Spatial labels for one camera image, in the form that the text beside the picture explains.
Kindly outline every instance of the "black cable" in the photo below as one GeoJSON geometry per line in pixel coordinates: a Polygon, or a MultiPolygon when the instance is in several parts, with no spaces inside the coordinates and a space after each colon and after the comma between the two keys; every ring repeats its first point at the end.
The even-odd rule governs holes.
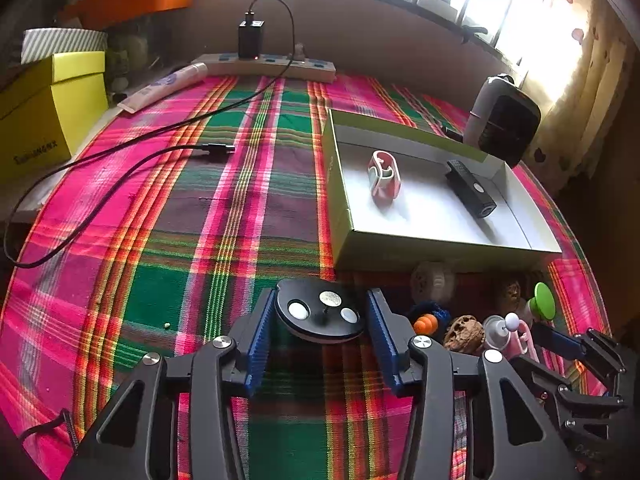
{"type": "Polygon", "coordinates": [[[78,436],[76,435],[76,428],[74,428],[73,420],[71,419],[71,413],[66,408],[62,408],[62,410],[60,410],[60,414],[53,420],[50,420],[49,422],[45,422],[43,424],[38,424],[37,426],[31,426],[30,428],[24,430],[18,437],[18,441],[20,442],[20,444],[22,444],[28,436],[35,433],[50,433],[62,424],[64,424],[66,427],[66,432],[69,436],[71,447],[73,447],[75,451],[76,449],[78,449],[80,442],[78,440],[78,436]]]}
{"type": "MultiPolygon", "coordinates": [[[[249,11],[252,10],[254,4],[257,2],[258,0],[253,0],[251,2],[251,4],[249,5],[249,11]]],[[[9,226],[11,225],[11,222],[14,219],[14,216],[16,214],[16,212],[18,211],[18,208],[20,207],[20,204],[22,204],[22,202],[24,201],[25,198],[27,198],[27,196],[29,195],[29,193],[31,191],[33,191],[36,187],[38,187],[40,185],[41,182],[43,182],[44,180],[48,179],[50,176],[55,175],[56,173],[59,173],[60,171],[65,171],[65,170],[70,170],[71,168],[75,168],[77,166],[84,166],[85,164],[91,162],[91,161],[96,161],[99,158],[103,158],[104,156],[108,156],[111,155],[112,153],[116,153],[119,150],[123,150],[124,148],[128,148],[129,146],[132,146],[138,142],[142,142],[143,140],[147,140],[147,139],[151,139],[153,137],[156,137],[160,134],[163,134],[165,132],[171,131],[171,130],[176,130],[178,128],[181,128],[183,126],[186,126],[187,124],[191,124],[197,121],[200,121],[202,119],[207,119],[209,117],[213,117],[214,115],[218,115],[221,114],[222,112],[226,112],[227,110],[231,110],[233,108],[238,108],[239,106],[245,104],[246,102],[249,102],[250,100],[254,99],[255,97],[258,97],[258,95],[262,94],[266,89],[270,88],[279,78],[281,78],[284,73],[289,69],[289,67],[291,66],[291,63],[293,63],[293,55],[296,49],[296,27],[293,21],[293,13],[291,12],[291,9],[289,9],[289,6],[282,0],[277,0],[279,1],[281,4],[283,4],[285,6],[285,8],[287,9],[287,12],[289,13],[289,17],[291,19],[291,59],[289,59],[289,62],[287,63],[286,67],[284,67],[284,69],[277,75],[275,76],[273,79],[271,79],[271,81],[269,81],[268,84],[266,84],[263,88],[261,88],[260,90],[254,92],[253,94],[249,95],[248,97],[245,97],[243,99],[240,99],[239,101],[236,101],[234,103],[231,103],[225,107],[222,108],[218,108],[217,110],[213,110],[211,112],[206,112],[204,114],[200,114],[197,115],[195,117],[189,118],[189,119],[185,119],[183,121],[179,121],[177,123],[174,124],[169,124],[168,126],[161,126],[160,128],[156,128],[155,130],[152,130],[150,132],[147,132],[146,134],[142,134],[134,139],[130,139],[130,140],[126,140],[125,142],[122,142],[120,144],[117,144],[116,146],[111,146],[110,148],[107,148],[106,150],[101,150],[100,152],[97,153],[93,153],[92,155],[87,155],[84,156],[83,158],[79,158],[78,160],[75,160],[73,162],[70,162],[68,164],[65,164],[64,166],[61,166],[60,168],[56,168],[55,170],[49,171],[49,173],[45,174],[44,176],[40,177],[38,180],[36,180],[30,187],[29,189],[27,189],[27,191],[20,197],[20,199],[18,200],[18,202],[15,204],[14,208],[11,211],[11,214],[8,216],[8,218],[6,219],[5,223],[4,223],[4,237],[3,237],[3,241],[2,241],[2,248],[4,250],[4,256],[15,266],[15,267],[19,267],[21,269],[33,269],[33,267],[37,267],[40,266],[41,264],[45,263],[46,261],[50,260],[53,258],[53,256],[55,256],[56,254],[58,254],[64,247],[66,247],[67,245],[69,245],[89,224],[89,222],[97,215],[97,213],[100,211],[100,209],[104,206],[104,203],[107,202],[107,200],[113,195],[113,193],[116,191],[116,189],[118,189],[118,187],[121,186],[122,179],[119,179],[112,187],[110,190],[107,191],[107,193],[105,194],[105,196],[100,200],[100,202],[98,202],[98,205],[89,213],[89,215],[87,216],[87,218],[85,220],[83,220],[80,225],[73,230],[73,232],[66,237],[62,242],[60,242],[60,244],[58,246],[56,246],[53,250],[49,251],[49,253],[45,254],[43,257],[41,257],[38,260],[35,260],[34,262],[28,262],[28,263],[23,263],[23,262],[19,262],[17,260],[17,256],[16,258],[12,257],[9,254],[9,249],[8,249],[8,232],[9,232],[9,226]]],[[[182,148],[197,148],[198,146],[204,146],[203,144],[179,144],[177,146],[172,146],[171,149],[169,149],[169,151],[171,150],[178,150],[178,149],[182,149],[182,148]]],[[[158,156],[161,153],[165,153],[162,150],[159,150],[158,152],[153,153],[152,155],[149,155],[150,158],[153,158],[154,156],[158,156]]],[[[134,165],[134,168],[139,168],[140,167],[140,163],[137,163],[136,165],[134,165]]],[[[127,171],[127,173],[125,173],[125,175],[130,175],[131,174],[131,170],[127,171]]]]}

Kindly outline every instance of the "walnut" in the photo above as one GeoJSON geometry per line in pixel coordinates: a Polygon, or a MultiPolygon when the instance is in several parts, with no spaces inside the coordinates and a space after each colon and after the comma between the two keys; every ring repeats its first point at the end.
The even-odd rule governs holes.
{"type": "Polygon", "coordinates": [[[476,354],[484,344],[484,329],[473,316],[453,320],[444,335],[444,348],[463,354],[476,354]]]}
{"type": "Polygon", "coordinates": [[[498,312],[505,316],[509,312],[515,312],[520,306],[520,283],[504,282],[498,288],[497,294],[498,312]]]}

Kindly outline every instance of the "orange tray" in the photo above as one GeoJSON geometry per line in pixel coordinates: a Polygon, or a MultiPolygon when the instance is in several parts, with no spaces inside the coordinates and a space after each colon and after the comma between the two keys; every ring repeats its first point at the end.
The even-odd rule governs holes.
{"type": "Polygon", "coordinates": [[[79,18],[84,28],[103,30],[150,12],[189,7],[193,0],[80,0],[58,13],[62,22],[79,18]]]}

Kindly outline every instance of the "yellow box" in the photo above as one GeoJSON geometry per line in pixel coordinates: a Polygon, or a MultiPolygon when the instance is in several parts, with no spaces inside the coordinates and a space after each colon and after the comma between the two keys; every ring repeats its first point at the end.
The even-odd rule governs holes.
{"type": "Polygon", "coordinates": [[[0,182],[69,160],[108,108],[104,53],[39,62],[0,93],[0,182]]]}

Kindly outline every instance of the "plaid tablecloth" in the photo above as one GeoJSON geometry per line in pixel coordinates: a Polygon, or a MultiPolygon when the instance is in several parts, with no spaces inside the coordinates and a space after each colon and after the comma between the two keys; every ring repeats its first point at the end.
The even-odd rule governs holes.
{"type": "MultiPolygon", "coordinates": [[[[208,78],[133,117],[117,118],[87,149],[102,150],[249,95],[266,78],[208,78]]],[[[18,270],[2,311],[0,409],[16,433],[72,410],[82,435],[147,351],[193,352],[251,310],[261,288],[286,276],[335,279],[320,136],[329,107],[439,133],[460,130],[456,108],[372,78],[331,84],[279,80],[244,107],[127,148],[69,173],[40,214],[22,258],[67,236],[142,156],[199,139],[232,142],[226,164],[172,152],[137,172],[91,226],[53,260],[18,270]]],[[[526,168],[516,174],[562,247],[547,269],[569,333],[608,330],[598,287],[561,213],[526,168]]],[[[407,276],[340,276],[406,291],[407,276]]],[[[394,478],[410,402],[385,390],[366,336],[323,347],[277,332],[264,384],[234,413],[247,477],[394,478]]],[[[602,387],[575,364],[547,357],[583,391],[602,387]]],[[[464,474],[464,397],[456,406],[453,477],[464,474]]],[[[180,432],[186,428],[181,406],[180,432]]],[[[180,477],[188,478],[180,442],[180,477]]],[[[52,479],[71,449],[63,430],[26,448],[52,479]]]]}

